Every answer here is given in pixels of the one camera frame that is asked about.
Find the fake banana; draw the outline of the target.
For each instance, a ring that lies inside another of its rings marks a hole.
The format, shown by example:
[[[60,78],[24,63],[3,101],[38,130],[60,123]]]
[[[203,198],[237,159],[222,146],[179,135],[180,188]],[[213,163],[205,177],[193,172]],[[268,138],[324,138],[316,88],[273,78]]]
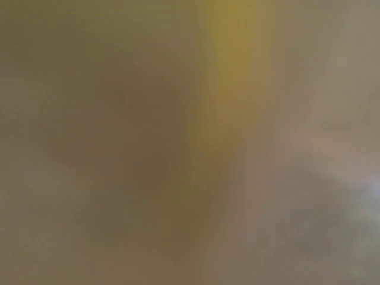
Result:
[[[222,176],[239,148],[249,117],[265,102],[267,1],[200,1],[207,40],[202,98],[192,139],[192,177]]]

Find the pink plastic bag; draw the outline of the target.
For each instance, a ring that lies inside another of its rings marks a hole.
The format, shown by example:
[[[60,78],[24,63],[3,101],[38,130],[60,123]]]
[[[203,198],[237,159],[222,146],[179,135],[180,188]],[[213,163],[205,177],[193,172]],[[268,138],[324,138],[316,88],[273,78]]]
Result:
[[[267,1],[210,183],[199,2],[1,2],[2,284],[379,283],[379,2]]]

